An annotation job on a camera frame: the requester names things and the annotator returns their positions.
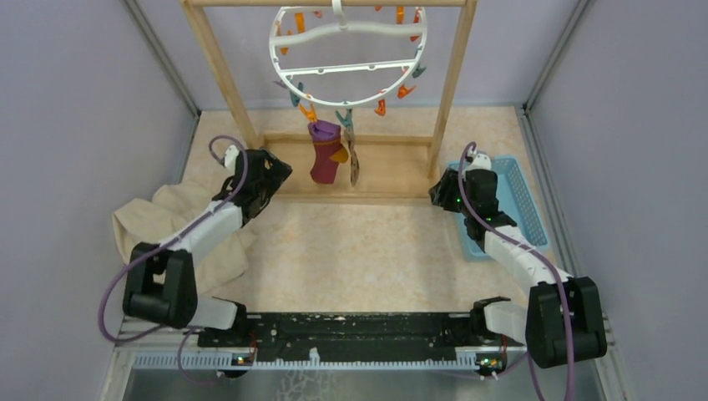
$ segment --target blue basket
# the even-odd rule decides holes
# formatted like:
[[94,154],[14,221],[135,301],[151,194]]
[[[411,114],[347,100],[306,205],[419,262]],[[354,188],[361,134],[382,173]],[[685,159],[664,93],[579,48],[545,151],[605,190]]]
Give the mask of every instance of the blue basket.
[[[458,168],[457,161],[448,163],[451,169]],[[528,190],[528,182],[523,176],[518,161],[514,156],[497,156],[492,159],[492,170],[498,175],[497,198],[499,210],[511,217],[528,242],[542,251],[549,247],[549,236],[536,207],[534,197]],[[455,213],[455,225],[463,248],[466,261],[486,261],[491,257],[484,253],[467,236],[462,213]]]

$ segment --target gray wall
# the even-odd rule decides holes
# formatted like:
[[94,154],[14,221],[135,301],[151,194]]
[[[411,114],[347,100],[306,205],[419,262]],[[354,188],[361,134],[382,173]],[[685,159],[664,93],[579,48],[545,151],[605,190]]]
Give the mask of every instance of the gray wall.
[[706,17],[598,0],[532,114],[639,400],[708,399]]
[[[502,0],[480,1],[460,84],[458,104],[498,104],[526,100],[560,32],[578,0]],[[225,109],[201,48],[175,0],[140,0],[155,32],[185,80],[197,105],[202,109]],[[212,8],[208,10],[216,36],[229,62],[241,94],[250,107],[290,107],[287,92],[271,80],[277,79],[268,55],[268,34],[277,8]],[[350,19],[386,18],[394,20],[395,8],[375,13],[372,8],[347,8]],[[416,79],[416,91],[405,101],[394,104],[436,104],[442,93],[445,72],[452,49],[456,8],[427,8],[429,37],[422,63],[426,73]],[[407,13],[407,21],[412,18]],[[306,15],[308,23],[316,19]],[[308,48],[291,48],[282,58],[288,65],[301,67],[326,63],[364,62],[411,57],[411,43],[389,41],[381,37],[355,36],[325,39]],[[392,81],[377,73],[342,74],[323,79],[306,89],[321,97],[339,99],[344,94],[370,95],[381,88],[373,81]],[[370,84],[372,88],[362,87]]]
[[93,401],[110,212],[174,179],[190,117],[118,1],[2,2],[0,53],[0,399]]

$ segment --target wooden frame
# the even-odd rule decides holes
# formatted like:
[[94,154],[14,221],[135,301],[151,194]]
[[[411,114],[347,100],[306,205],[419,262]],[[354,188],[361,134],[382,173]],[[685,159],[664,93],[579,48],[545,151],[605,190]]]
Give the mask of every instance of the wooden frame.
[[360,135],[357,132],[357,155],[362,170],[355,187],[349,185],[349,164],[340,167],[337,179],[332,185],[318,185],[311,180],[309,170],[315,156],[309,135],[302,132],[258,135],[255,132],[205,12],[206,7],[229,6],[326,8],[331,6],[331,0],[181,0],[181,3],[246,144],[251,148],[265,146],[274,155],[292,165],[293,175],[278,192],[279,197],[299,201],[347,203],[400,202],[427,198],[428,188],[437,180],[437,158],[462,70],[477,0],[341,0],[343,6],[349,7],[461,8],[432,136]]

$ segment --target teal clothespin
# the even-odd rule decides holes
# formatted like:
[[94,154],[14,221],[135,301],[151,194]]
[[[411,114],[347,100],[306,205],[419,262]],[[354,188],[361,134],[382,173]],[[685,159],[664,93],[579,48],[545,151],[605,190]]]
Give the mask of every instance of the teal clothespin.
[[427,67],[423,67],[420,64],[417,65],[416,69],[413,70],[413,78],[415,79],[415,78],[420,77],[422,75],[422,73],[425,72],[426,69],[427,69]]
[[[297,88],[301,92],[305,90],[305,84],[302,82],[297,83]],[[290,101],[292,103],[292,107],[297,107],[300,104],[300,96],[293,94],[292,91],[290,92]]]
[[351,109],[346,110],[346,117],[342,117],[338,110],[336,110],[334,114],[336,114],[336,119],[344,125],[344,128],[354,129],[354,122],[351,121]]

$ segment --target wooden board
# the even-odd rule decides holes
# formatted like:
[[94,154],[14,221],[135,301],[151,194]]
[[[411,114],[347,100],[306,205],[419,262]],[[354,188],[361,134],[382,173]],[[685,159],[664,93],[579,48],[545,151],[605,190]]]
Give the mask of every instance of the wooden board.
[[427,190],[436,178],[427,177],[430,137],[357,135],[359,181],[349,181],[350,162],[339,165],[335,182],[317,184],[310,177],[315,149],[309,135],[264,134],[265,147],[292,166],[293,173],[276,197],[293,201],[354,204],[427,204]]

